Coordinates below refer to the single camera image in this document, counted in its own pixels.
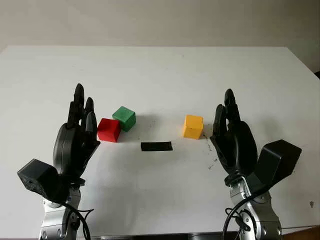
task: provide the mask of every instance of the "white tabletop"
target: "white tabletop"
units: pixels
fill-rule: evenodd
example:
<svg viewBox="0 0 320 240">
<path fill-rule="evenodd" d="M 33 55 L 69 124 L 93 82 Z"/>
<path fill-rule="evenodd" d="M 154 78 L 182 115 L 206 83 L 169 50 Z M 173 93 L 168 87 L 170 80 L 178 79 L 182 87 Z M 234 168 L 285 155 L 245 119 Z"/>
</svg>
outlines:
<svg viewBox="0 0 320 240">
<path fill-rule="evenodd" d="M 82 175 L 92 236 L 221 231 L 233 206 L 227 174 L 211 142 L 182 129 L 198 115 L 210 136 L 228 88 L 258 152 L 279 139 L 302 148 L 270 191 L 282 226 L 320 224 L 320 81 L 287 48 L 10 46 L 0 54 L 0 238 L 39 234 L 42 197 L 16 172 L 32 158 L 52 164 L 77 83 L 98 122 L 120 106 L 137 120 L 118 143 L 102 142 Z M 142 152 L 141 141 L 172 141 L 173 151 Z"/>
</svg>

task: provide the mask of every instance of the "silver robotic arm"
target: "silver robotic arm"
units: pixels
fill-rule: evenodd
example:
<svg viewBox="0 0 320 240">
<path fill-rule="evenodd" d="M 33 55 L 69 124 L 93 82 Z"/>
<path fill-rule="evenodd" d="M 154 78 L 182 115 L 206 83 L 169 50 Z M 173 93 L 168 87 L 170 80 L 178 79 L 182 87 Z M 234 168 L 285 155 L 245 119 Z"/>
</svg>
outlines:
<svg viewBox="0 0 320 240">
<path fill-rule="evenodd" d="M 78 210 L 80 187 L 85 185 L 80 177 L 100 142 L 97 141 L 94 102 L 89 97 L 84 107 L 84 99 L 84 88 L 78 84 L 68 120 L 61 126 L 55 141 L 53 166 L 33 159 L 17 172 L 28 190 L 44 197 L 39 239 L 75 240 L 80 222 L 84 237 L 90 239 L 86 217 L 80 212 L 88 213 L 92 209 Z"/>
<path fill-rule="evenodd" d="M 281 224 L 272 209 L 269 189 L 291 175 L 302 150 L 278 140 L 266 144 L 258 158 L 254 137 L 249 126 L 240 120 L 231 89 L 225 93 L 224 104 L 216 108 L 210 137 L 228 173 L 224 182 L 230 187 L 235 205 L 226 211 L 222 238 L 225 239 L 231 218 L 235 218 L 241 240 L 281 240 Z"/>
</svg>

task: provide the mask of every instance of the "black cable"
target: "black cable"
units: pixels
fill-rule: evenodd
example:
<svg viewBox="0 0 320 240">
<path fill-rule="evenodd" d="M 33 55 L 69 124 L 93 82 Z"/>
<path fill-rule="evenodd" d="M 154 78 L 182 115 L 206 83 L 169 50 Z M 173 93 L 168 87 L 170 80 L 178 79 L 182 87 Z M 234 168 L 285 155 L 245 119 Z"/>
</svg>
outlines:
<svg viewBox="0 0 320 240">
<path fill-rule="evenodd" d="M 233 215 L 237 212 L 237 210 L 245 203 L 255 199 L 256 197 L 264 194 L 265 192 L 267 192 L 271 187 L 270 186 L 265 186 L 263 188 L 261 188 L 260 190 L 254 192 L 251 196 L 248 196 L 247 198 L 241 200 L 240 202 L 238 202 L 233 208 L 232 210 L 229 212 L 228 216 L 225 219 L 224 222 L 224 226 L 223 226 L 223 231 L 222 231 L 222 240 L 225 240 L 226 234 L 227 234 L 227 230 L 228 230 L 228 226 L 230 223 L 231 218 L 233 217 Z"/>
<path fill-rule="evenodd" d="M 237 232 L 237 234 L 236 234 L 236 236 L 235 236 L 235 238 L 234 238 L 234 240 L 237 240 L 238 239 L 238 237 L 240 236 L 240 233 L 241 233 L 241 227 L 239 228 L 239 230 L 238 230 L 238 232 Z"/>
<path fill-rule="evenodd" d="M 89 227 L 86 223 L 85 218 L 81 215 L 80 211 L 75 209 L 73 206 L 71 206 L 68 203 L 65 203 L 63 201 L 59 201 L 56 202 L 57 204 L 60 204 L 62 206 L 65 206 L 66 208 L 68 208 L 71 212 L 75 213 L 77 215 L 77 217 L 80 219 L 80 221 L 82 222 L 83 225 L 83 236 L 85 238 L 85 240 L 91 240 L 91 236 L 90 236 L 90 231 L 89 231 Z"/>
<path fill-rule="evenodd" d="M 85 210 L 85 211 L 82 211 L 82 212 L 87 212 L 86 215 L 84 216 L 84 220 L 87 220 L 87 217 L 89 215 L 89 213 L 91 213 L 94 209 L 90 209 L 90 210 Z M 84 238 L 87 237 L 87 234 L 85 232 L 85 225 L 82 224 L 82 231 L 83 231 L 83 236 Z"/>
</svg>

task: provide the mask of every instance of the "black rectangle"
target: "black rectangle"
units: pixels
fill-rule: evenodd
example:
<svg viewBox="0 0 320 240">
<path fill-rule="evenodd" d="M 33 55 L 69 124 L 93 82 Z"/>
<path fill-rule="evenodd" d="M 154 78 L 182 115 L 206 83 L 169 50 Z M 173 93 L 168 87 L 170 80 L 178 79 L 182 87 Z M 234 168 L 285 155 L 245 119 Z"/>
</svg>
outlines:
<svg viewBox="0 0 320 240">
<path fill-rule="evenodd" d="M 172 151 L 172 145 L 170 141 L 161 142 L 141 142 L 141 151 L 152 152 L 152 151 Z"/>
</svg>

